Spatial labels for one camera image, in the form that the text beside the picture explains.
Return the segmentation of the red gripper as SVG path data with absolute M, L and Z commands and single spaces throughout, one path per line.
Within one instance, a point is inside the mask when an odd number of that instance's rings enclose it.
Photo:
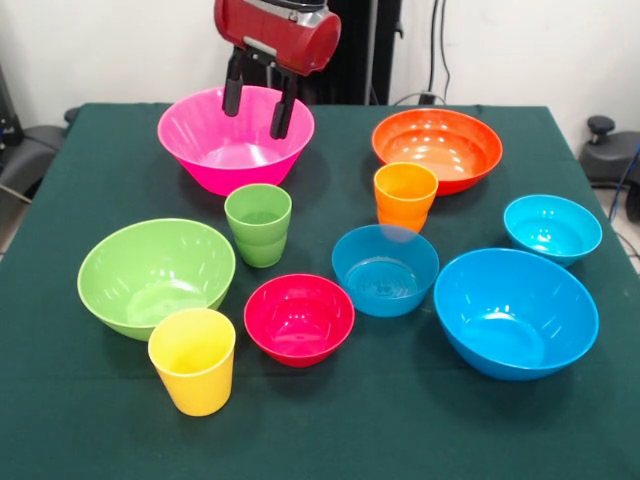
M 323 70 L 339 43 L 342 23 L 325 1 L 216 1 L 214 22 L 234 46 L 228 61 L 222 108 L 237 115 L 243 88 L 245 51 L 253 48 L 288 71 L 277 71 L 281 96 L 270 135 L 284 139 L 297 97 L 298 75 Z

